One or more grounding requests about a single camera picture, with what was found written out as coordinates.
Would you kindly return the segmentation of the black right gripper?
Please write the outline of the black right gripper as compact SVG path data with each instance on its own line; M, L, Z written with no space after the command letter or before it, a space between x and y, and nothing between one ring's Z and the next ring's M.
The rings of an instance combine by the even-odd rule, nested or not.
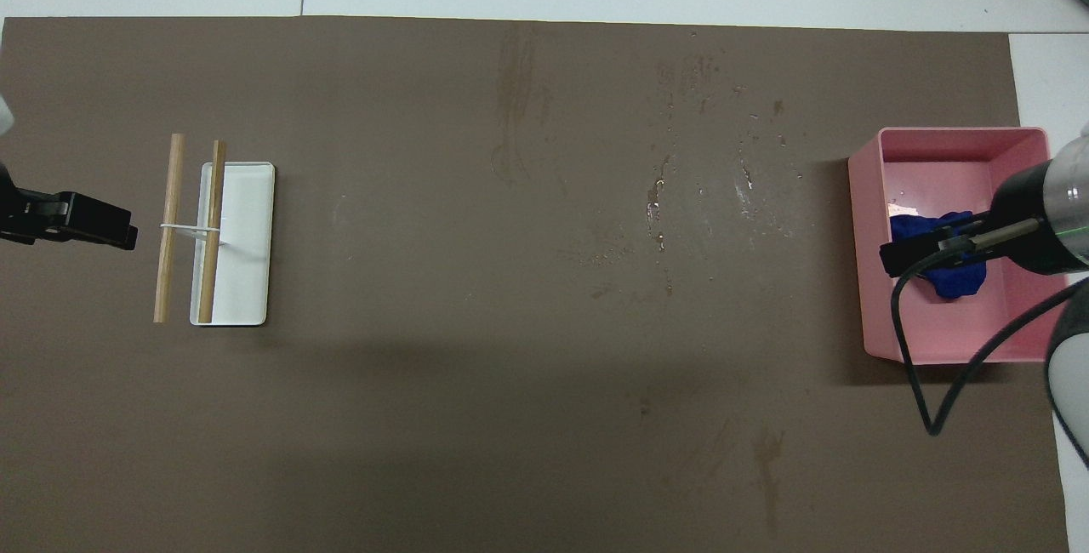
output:
M999 243L995 257L1038 275L1086 271L1086 162L1047 160L1012 174L988 213L892 216L888 224L894 242L879 247L881 265L890 278L903 276L925 259L931 263L921 272L981 265L988 251L960 234L972 234L983 222L984 232L1035 222L1032 231Z

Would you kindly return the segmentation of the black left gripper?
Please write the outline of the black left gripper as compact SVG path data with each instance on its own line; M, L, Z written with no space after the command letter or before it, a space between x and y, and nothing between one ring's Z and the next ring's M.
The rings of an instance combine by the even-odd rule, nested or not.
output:
M66 226L68 236L47 228L49 216L35 211L38 202L52 202L50 196L46 200L24 195L20 191L4 164L1 164L1 239L22 244L34 244L37 239L46 242L86 242L105 244L105 246L123 251L134 251L139 239L139 228L131 224L129 209L105 202L77 192L66 193ZM90 231L107 231L97 234Z

